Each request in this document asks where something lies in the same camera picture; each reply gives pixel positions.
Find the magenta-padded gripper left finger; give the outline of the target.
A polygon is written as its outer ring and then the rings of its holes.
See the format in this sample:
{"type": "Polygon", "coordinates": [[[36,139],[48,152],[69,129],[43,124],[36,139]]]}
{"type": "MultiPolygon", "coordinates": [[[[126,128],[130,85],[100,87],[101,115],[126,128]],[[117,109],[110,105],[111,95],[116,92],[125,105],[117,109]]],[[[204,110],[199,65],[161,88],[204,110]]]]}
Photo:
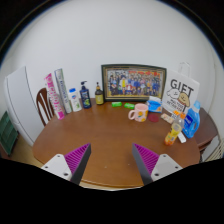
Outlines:
{"type": "Polygon", "coordinates": [[[66,155],[56,154],[42,169],[79,185],[91,155],[91,144],[87,143],[66,155]]]}

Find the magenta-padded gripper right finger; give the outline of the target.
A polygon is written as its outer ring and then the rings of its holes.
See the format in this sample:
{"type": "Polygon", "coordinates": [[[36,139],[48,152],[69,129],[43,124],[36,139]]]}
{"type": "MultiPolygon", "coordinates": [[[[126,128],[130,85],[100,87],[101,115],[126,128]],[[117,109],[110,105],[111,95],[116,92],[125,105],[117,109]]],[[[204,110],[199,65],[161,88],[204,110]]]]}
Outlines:
{"type": "Polygon", "coordinates": [[[144,185],[182,169],[169,155],[158,155],[136,143],[132,144],[132,154],[144,185]]]}

